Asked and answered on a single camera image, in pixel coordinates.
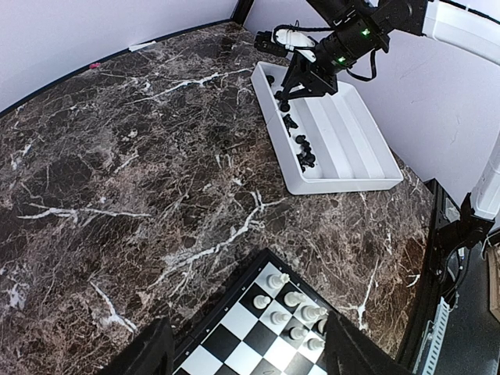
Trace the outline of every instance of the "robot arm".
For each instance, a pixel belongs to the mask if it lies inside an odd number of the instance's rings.
[[[307,0],[329,27],[312,29],[281,25],[273,32],[258,33],[260,51],[286,56],[293,52],[291,65],[278,91],[283,112],[294,98],[334,95],[337,73],[346,70],[354,78],[373,79],[375,53],[389,51],[389,33],[401,30],[454,45],[500,65],[500,25],[478,12],[434,0],[380,0],[372,7],[364,0]],[[330,31],[316,42],[302,32]],[[350,69],[357,60],[371,54],[372,78],[355,75]],[[438,231],[443,264],[459,248],[472,248],[484,241],[500,212],[500,138],[477,186],[462,204],[460,220]]]

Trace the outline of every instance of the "white wall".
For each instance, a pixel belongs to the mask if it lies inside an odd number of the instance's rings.
[[[0,112],[38,88],[130,45],[229,19],[237,2],[4,1]]]
[[[470,7],[500,19],[500,2]],[[245,26],[323,26],[305,0],[257,0]],[[354,71],[370,75],[367,59]],[[391,34],[391,51],[377,53],[372,82],[341,80],[359,90],[388,144],[422,180],[436,177],[460,203],[477,182],[500,130],[500,66],[425,37]]]

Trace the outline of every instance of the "marble tabletop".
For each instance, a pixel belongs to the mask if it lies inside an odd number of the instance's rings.
[[[383,350],[408,321],[431,196],[293,196],[226,23],[57,84],[0,119],[0,373],[91,374],[157,316],[177,341],[270,248]]]

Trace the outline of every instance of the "white game piece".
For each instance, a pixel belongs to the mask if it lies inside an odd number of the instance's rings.
[[[267,285],[272,289],[281,289],[288,281],[290,281],[290,275],[288,275],[288,273],[269,275],[267,277]]]
[[[320,322],[318,323],[318,331],[321,334],[325,333],[325,325],[326,324],[327,324],[327,318],[320,320]]]
[[[312,338],[307,341],[307,347],[310,350],[318,350],[325,348],[325,341],[321,341],[319,338]]]
[[[295,307],[305,302],[305,296],[297,291],[291,291],[284,295],[284,303],[288,307]]]
[[[302,308],[302,318],[308,322],[312,322],[320,316],[327,314],[328,310],[324,307],[304,306]]]
[[[282,324],[286,323],[290,319],[288,314],[284,312],[275,311],[271,314],[271,323],[272,324]]]
[[[290,337],[292,340],[301,340],[307,335],[307,330],[301,327],[293,327],[290,330]]]
[[[271,298],[266,295],[258,295],[253,299],[253,305],[259,310],[264,310],[270,303]]]

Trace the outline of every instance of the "white plastic bin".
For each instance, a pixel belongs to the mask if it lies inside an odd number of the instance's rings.
[[[281,112],[276,91],[287,68],[259,62],[252,83],[266,120],[287,189],[294,195],[344,191],[388,190],[403,180],[391,150],[359,93],[350,84],[338,82],[338,93],[322,98],[290,100],[290,111]],[[270,87],[266,76],[275,81]],[[287,114],[298,129],[284,125]],[[295,137],[303,134],[316,156],[314,168],[302,168]]]

